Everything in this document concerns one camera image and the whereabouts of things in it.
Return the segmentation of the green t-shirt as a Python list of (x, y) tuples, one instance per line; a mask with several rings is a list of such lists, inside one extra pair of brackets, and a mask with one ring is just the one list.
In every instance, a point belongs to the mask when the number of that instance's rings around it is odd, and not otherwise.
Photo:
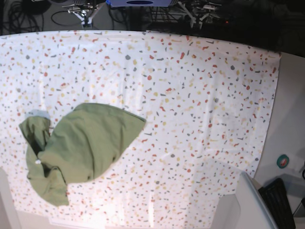
[(28, 147), (27, 178), (54, 206), (68, 205), (67, 187), (100, 177), (138, 137), (146, 121), (106, 104), (83, 103), (54, 128), (49, 119), (30, 116), (20, 124)]

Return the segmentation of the terrazzo pattern tablecloth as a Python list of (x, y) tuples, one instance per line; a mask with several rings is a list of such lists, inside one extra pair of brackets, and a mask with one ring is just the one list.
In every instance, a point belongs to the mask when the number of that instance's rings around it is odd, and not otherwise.
[[(0, 166), (16, 210), (96, 228), (206, 229), (262, 155), (281, 55), (233, 42), (131, 31), (50, 31), (0, 39)], [(56, 124), (82, 103), (146, 125), (101, 177), (68, 188), (68, 206), (27, 179), (19, 124)]]

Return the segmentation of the blue box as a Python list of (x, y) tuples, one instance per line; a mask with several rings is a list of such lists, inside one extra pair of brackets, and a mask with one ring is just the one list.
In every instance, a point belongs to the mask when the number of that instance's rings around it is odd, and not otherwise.
[(168, 7), (176, 4), (177, 0), (107, 0), (113, 7)]

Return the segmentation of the green tape roll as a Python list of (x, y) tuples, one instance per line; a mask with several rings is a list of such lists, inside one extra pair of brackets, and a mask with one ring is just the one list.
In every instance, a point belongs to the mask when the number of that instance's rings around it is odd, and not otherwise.
[(283, 154), (278, 157), (276, 164), (280, 169), (283, 169), (288, 166), (289, 161), (290, 161), (289, 157), (287, 155)]

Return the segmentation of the black keyboard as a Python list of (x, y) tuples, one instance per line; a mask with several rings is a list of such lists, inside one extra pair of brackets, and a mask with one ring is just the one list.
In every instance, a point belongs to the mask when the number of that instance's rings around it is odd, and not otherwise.
[(295, 221), (282, 179), (258, 190), (279, 229), (295, 229)]

